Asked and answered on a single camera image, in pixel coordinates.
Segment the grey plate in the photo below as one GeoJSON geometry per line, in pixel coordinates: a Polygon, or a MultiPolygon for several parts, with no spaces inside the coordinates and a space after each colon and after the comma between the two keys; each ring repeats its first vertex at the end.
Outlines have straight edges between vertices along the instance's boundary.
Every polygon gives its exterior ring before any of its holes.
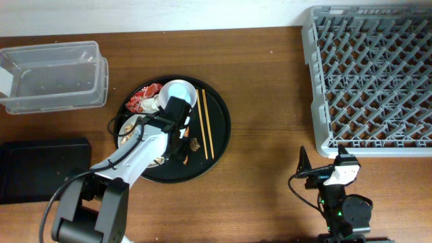
{"type": "MultiPolygon", "coordinates": [[[[127,116],[126,117],[126,122],[121,126],[120,130],[119,130],[119,134],[126,134],[128,132],[131,131],[133,125],[136,123],[136,120],[138,119],[138,117],[144,117],[144,115],[132,115],[132,116],[127,116]]],[[[117,148],[123,146],[129,139],[130,137],[133,135],[134,132],[131,132],[130,134],[126,135],[126,136],[119,136],[117,138],[117,148]]],[[[154,167],[158,167],[162,164],[164,164],[165,162],[167,162],[167,159],[165,157],[157,157],[155,160],[153,160],[148,168],[154,168],[154,167]]]]}

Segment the brown food chunk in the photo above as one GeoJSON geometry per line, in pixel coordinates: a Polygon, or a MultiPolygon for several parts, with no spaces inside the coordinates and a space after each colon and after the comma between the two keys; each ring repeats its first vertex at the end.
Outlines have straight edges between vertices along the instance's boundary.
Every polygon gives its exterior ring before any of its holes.
{"type": "Polygon", "coordinates": [[[196,152],[200,148],[197,138],[190,139],[190,150],[196,152]]]}

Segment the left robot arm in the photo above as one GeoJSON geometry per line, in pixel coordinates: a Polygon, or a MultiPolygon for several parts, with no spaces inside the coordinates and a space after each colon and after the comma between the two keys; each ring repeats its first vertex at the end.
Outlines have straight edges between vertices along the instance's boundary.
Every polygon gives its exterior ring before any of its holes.
{"type": "Polygon", "coordinates": [[[158,157],[186,156],[181,131],[193,106],[170,97],[156,114],[139,113],[126,143],[90,169],[68,178],[54,193],[57,212],[51,228],[55,242],[128,242],[126,223],[130,188],[158,157]]]}

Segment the orange carrot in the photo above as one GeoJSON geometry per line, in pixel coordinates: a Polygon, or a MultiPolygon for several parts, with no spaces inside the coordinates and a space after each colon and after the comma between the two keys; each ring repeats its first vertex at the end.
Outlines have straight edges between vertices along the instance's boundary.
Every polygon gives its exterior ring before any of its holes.
{"type": "MultiPolygon", "coordinates": [[[[185,132],[184,132],[184,134],[183,134],[183,138],[188,138],[189,137],[189,131],[190,131],[190,128],[187,127],[186,130],[185,130],[185,132]]],[[[188,156],[186,156],[185,160],[183,161],[183,164],[186,165],[187,162],[188,162],[188,156]]]]}

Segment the rice and food scraps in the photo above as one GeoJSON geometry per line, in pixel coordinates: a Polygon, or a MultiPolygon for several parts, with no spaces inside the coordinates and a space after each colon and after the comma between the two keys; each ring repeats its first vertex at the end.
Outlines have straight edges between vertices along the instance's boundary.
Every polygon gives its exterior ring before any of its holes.
{"type": "Polygon", "coordinates": [[[127,125],[125,127],[124,133],[126,134],[125,136],[122,137],[120,144],[124,145],[133,135],[135,129],[133,125],[127,125]]]}

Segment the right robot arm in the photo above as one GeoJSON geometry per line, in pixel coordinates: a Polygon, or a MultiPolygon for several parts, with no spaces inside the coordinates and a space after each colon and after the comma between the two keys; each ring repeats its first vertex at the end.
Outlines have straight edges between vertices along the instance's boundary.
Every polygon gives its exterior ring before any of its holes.
{"type": "Polygon", "coordinates": [[[356,181],[361,165],[355,155],[339,145],[332,164],[313,168],[305,148],[300,148],[296,173],[288,179],[291,192],[317,210],[327,224],[327,233],[317,236],[322,243],[380,243],[388,238],[366,238],[371,231],[373,201],[359,194],[347,194],[346,186],[356,181]],[[317,203],[307,201],[292,187],[292,180],[305,179],[307,190],[317,189],[317,203]]]}

